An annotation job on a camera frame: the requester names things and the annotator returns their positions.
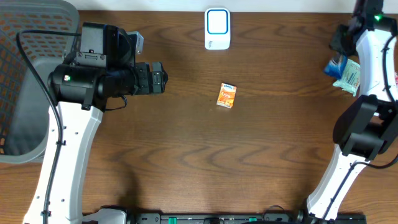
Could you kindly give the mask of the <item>blue Oreo cookie pack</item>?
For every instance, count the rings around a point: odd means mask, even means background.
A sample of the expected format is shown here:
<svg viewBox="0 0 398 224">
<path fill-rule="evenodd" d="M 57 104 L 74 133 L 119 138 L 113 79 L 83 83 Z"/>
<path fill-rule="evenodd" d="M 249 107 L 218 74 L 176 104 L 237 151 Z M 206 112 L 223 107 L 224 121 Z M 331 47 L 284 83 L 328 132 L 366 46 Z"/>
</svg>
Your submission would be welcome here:
<svg viewBox="0 0 398 224">
<path fill-rule="evenodd" d="M 323 72 L 330 77 L 340 80 L 343 76 L 347 61 L 347 56 L 337 53 L 332 59 L 329 60 L 326 67 L 323 69 Z"/>
</svg>

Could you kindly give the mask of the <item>mint green wipes pack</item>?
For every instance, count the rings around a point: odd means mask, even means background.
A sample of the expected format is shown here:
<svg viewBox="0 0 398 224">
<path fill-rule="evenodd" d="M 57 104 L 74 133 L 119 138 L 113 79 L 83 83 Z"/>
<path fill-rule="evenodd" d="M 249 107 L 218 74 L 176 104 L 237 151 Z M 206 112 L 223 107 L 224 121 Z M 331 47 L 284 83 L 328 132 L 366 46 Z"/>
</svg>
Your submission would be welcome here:
<svg viewBox="0 0 398 224">
<path fill-rule="evenodd" d="M 342 78 L 333 83 L 333 86 L 340 87 L 343 91 L 356 96 L 360 84 L 360 65 L 348 59 Z"/>
</svg>

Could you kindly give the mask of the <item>orange tissue pack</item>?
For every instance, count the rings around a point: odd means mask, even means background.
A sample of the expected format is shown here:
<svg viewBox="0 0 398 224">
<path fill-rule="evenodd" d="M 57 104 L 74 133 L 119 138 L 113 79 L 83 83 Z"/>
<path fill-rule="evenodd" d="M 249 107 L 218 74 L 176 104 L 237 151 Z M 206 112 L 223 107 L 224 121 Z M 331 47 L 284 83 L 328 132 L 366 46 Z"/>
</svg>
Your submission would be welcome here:
<svg viewBox="0 0 398 224">
<path fill-rule="evenodd" d="M 236 96 L 236 90 L 236 86 L 222 83 L 216 104 L 225 108 L 232 108 Z"/>
</svg>

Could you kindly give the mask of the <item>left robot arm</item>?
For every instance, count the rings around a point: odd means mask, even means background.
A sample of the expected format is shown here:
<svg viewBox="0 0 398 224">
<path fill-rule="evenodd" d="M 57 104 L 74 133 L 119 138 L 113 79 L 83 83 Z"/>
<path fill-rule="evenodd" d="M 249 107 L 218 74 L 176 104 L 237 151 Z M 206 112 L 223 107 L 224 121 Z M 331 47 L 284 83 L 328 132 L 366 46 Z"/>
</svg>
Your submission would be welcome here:
<svg viewBox="0 0 398 224">
<path fill-rule="evenodd" d="M 143 37 L 138 32 L 86 22 L 79 49 L 39 80 L 49 101 L 49 129 L 34 199 L 24 223 L 132 223 L 124 208 L 82 212 L 82 193 L 91 145 L 109 98 L 165 91 L 160 62 L 138 63 Z"/>
</svg>

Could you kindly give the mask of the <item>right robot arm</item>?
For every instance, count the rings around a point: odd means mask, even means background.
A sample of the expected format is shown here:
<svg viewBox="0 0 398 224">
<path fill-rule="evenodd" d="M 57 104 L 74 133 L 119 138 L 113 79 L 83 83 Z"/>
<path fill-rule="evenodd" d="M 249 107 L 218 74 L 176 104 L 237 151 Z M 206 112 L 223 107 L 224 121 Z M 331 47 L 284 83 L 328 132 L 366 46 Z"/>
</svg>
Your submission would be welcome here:
<svg viewBox="0 0 398 224">
<path fill-rule="evenodd" d="M 384 15 L 383 5 L 383 0 L 356 1 L 349 24 L 339 25 L 330 42 L 331 49 L 359 58 L 360 94 L 335 124 L 331 161 L 296 223 L 365 223 L 362 216 L 339 215 L 345 195 L 365 167 L 387 169 L 397 163 L 371 163 L 397 137 L 397 20 Z"/>
</svg>

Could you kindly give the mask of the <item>white barcode scanner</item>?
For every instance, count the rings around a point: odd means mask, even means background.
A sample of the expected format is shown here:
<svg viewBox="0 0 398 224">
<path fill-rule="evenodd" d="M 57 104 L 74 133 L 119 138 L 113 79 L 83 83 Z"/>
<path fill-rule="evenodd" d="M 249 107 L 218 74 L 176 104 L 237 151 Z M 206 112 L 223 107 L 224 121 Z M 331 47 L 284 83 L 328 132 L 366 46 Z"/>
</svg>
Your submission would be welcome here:
<svg viewBox="0 0 398 224">
<path fill-rule="evenodd" d="M 213 7 L 205 11 L 205 48 L 226 50 L 231 43 L 231 15 L 226 8 Z"/>
</svg>

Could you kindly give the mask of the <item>grey plastic mesh basket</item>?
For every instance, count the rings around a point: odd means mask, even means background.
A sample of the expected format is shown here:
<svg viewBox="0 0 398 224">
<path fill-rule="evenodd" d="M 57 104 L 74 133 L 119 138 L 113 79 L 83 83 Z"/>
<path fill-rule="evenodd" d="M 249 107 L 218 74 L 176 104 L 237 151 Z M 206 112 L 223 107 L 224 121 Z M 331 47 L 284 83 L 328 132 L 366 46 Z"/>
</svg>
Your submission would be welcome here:
<svg viewBox="0 0 398 224">
<path fill-rule="evenodd" d="M 49 103 L 16 44 L 43 81 L 62 63 L 76 39 L 39 30 L 76 32 L 77 9 L 66 1 L 1 1 L 1 162 L 41 162 L 47 145 Z"/>
</svg>

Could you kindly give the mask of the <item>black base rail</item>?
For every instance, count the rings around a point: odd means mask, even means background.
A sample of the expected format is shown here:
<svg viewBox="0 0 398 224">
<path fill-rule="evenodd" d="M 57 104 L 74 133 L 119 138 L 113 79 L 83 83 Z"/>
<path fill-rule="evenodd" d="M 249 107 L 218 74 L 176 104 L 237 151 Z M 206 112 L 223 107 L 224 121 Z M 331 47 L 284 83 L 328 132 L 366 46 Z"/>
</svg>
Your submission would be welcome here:
<svg viewBox="0 0 398 224">
<path fill-rule="evenodd" d="M 332 221 L 297 221 L 286 213 L 266 213 L 265 215 L 161 215 L 158 213 L 141 213 L 128 215 L 124 222 L 105 220 L 94 217 L 93 214 L 83 217 L 82 223 L 130 223 L 130 224 L 288 224 L 288 223 L 331 223 L 331 224 L 367 224 L 364 215 L 338 215 Z"/>
</svg>

